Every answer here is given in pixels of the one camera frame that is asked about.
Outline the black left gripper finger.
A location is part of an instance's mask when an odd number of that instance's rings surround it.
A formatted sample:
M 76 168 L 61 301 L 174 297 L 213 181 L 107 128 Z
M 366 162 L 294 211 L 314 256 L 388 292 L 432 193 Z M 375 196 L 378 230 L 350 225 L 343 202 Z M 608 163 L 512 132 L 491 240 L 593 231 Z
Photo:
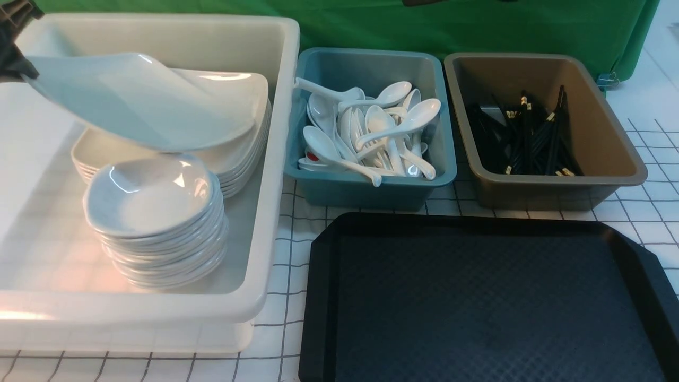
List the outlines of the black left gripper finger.
M 37 79 L 38 70 L 24 57 L 15 43 L 32 19 L 41 19 L 44 12 L 34 1 L 2 1 L 1 5 L 1 82 L 24 82 Z

